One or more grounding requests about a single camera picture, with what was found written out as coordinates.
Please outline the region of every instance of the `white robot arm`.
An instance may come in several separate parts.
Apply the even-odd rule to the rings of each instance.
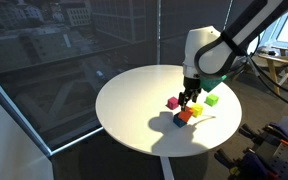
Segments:
[[[231,69],[237,56],[247,55],[247,45],[288,11],[288,0],[254,0],[223,32],[214,27],[191,30],[183,62],[185,91],[179,95],[182,110],[201,92],[200,77],[219,78]]]

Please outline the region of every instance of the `wall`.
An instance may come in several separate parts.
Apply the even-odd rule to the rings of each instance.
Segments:
[[[0,180],[52,180],[52,164],[0,105]]]

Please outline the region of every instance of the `table top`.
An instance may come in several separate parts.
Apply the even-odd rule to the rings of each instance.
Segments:
[[[197,103],[201,116],[179,128],[173,123],[180,107],[166,107],[171,97],[184,91],[183,68],[173,65],[144,66],[111,79],[99,92],[96,113],[103,128],[123,145],[150,155],[182,157],[214,148],[237,130],[242,116],[239,100],[224,83],[210,94],[219,97],[211,107],[202,90]]]

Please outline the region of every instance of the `cube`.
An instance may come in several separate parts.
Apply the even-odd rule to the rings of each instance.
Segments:
[[[171,110],[176,109],[178,107],[178,100],[173,96],[167,100],[166,106]]]
[[[175,114],[174,117],[173,117],[173,122],[178,126],[178,127],[183,127],[185,126],[187,123],[182,121],[182,119],[180,119],[178,117],[179,113]]]
[[[205,103],[210,106],[214,106],[215,104],[217,104],[217,101],[218,101],[218,97],[215,96],[214,94],[210,94],[206,97]]]
[[[199,104],[193,104],[191,106],[191,109],[193,110],[193,117],[198,117],[202,114],[203,112],[203,106],[199,105]]]
[[[179,112],[178,117],[187,123],[188,120],[191,118],[192,114],[193,114],[193,110],[191,110],[191,108],[186,106],[185,111]]]

